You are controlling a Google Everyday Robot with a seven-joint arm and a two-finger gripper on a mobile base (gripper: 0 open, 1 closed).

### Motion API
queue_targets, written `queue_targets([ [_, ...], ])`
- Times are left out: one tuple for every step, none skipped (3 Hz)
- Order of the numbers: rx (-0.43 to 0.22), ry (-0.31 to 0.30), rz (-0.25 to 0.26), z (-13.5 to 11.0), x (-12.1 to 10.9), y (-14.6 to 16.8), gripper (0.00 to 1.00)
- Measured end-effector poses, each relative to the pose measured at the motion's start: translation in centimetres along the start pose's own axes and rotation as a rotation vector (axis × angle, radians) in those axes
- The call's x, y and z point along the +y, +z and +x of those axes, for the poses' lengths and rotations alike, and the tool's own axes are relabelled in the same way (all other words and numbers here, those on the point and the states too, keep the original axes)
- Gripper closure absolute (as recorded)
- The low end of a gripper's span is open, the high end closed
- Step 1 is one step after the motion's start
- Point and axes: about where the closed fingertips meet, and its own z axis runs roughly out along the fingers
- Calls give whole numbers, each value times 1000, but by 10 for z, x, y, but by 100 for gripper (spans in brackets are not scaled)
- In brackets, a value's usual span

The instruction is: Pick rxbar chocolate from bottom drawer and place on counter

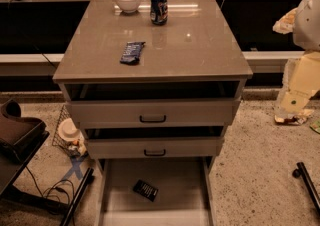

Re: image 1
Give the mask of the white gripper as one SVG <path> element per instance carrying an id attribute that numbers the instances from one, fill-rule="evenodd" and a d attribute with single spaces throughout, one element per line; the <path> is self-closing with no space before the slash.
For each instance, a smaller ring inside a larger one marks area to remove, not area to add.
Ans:
<path id="1" fill-rule="evenodd" d="M 293 31 L 297 9 L 282 16 L 272 27 L 274 32 Z M 320 52 L 306 51 L 302 57 L 289 60 L 284 73 L 283 87 L 278 96 L 282 114 L 298 114 L 320 90 Z"/>

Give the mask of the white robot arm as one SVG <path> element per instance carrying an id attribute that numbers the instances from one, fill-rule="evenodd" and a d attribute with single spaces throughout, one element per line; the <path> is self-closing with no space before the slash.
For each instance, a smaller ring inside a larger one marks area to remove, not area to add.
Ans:
<path id="1" fill-rule="evenodd" d="M 302 0 L 297 8 L 280 18 L 272 29 L 281 34 L 293 33 L 294 44 L 304 50 L 287 71 L 288 83 L 278 102 L 281 114 L 293 117 L 320 90 L 320 0 Z"/>

